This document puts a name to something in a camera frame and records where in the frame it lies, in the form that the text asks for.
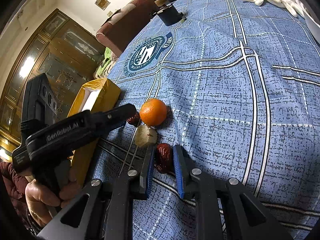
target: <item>yellow box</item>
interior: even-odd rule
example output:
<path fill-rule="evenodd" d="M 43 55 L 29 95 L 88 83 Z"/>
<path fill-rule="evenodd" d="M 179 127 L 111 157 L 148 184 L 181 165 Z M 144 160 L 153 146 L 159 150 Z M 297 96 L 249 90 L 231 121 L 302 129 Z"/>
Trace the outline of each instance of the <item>yellow box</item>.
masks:
<path fill-rule="evenodd" d="M 91 112 L 109 111 L 116 104 L 120 88 L 107 78 L 95 79 L 82 85 L 73 102 L 68 117 L 85 109 Z M 93 152 L 98 139 L 74 151 L 72 169 L 76 172 L 78 183 L 83 186 Z"/>

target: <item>red clothing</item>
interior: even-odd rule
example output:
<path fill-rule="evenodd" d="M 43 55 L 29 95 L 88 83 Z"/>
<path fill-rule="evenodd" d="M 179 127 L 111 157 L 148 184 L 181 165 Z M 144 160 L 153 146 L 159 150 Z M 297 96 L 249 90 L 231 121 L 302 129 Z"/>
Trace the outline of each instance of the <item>red clothing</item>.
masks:
<path fill-rule="evenodd" d="M 28 207 L 26 204 L 25 191 L 28 181 L 25 177 L 16 173 L 12 163 L 0 162 L 0 171 L 12 205 L 18 216 L 22 218 L 23 223 L 26 225 L 26 211 Z"/>

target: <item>orange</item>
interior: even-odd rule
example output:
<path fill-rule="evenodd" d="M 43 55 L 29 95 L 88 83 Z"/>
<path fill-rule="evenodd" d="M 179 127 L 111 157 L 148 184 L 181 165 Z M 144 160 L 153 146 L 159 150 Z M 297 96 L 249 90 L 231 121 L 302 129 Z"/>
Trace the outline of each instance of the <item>orange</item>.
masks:
<path fill-rule="evenodd" d="M 157 98 L 149 98 L 141 107 L 141 120 L 148 126 L 160 125 L 167 118 L 167 106 Z"/>

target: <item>camera lens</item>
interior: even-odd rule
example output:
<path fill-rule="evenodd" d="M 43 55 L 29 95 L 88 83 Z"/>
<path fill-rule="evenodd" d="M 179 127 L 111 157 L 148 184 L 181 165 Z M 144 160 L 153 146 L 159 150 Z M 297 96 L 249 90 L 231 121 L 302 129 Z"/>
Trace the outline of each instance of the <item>camera lens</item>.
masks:
<path fill-rule="evenodd" d="M 48 102 L 49 102 L 49 106 L 51 106 L 51 104 L 52 104 L 52 95 L 51 94 L 49 94 Z"/>
<path fill-rule="evenodd" d="M 47 88 L 46 88 L 46 87 L 43 87 L 42 93 L 43 93 L 43 96 L 44 96 L 44 97 L 47 96 Z"/>

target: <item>green cloth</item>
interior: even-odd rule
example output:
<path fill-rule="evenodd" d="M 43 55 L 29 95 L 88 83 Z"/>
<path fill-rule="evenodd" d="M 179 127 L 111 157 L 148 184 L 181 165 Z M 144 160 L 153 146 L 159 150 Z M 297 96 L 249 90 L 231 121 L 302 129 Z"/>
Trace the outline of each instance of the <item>green cloth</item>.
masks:
<path fill-rule="evenodd" d="M 103 74 L 104 70 L 106 69 L 106 67 L 110 64 L 111 62 L 111 49 L 106 48 L 105 52 L 104 52 L 104 60 L 103 62 L 100 64 L 100 67 L 97 70 L 97 75 L 100 76 Z"/>

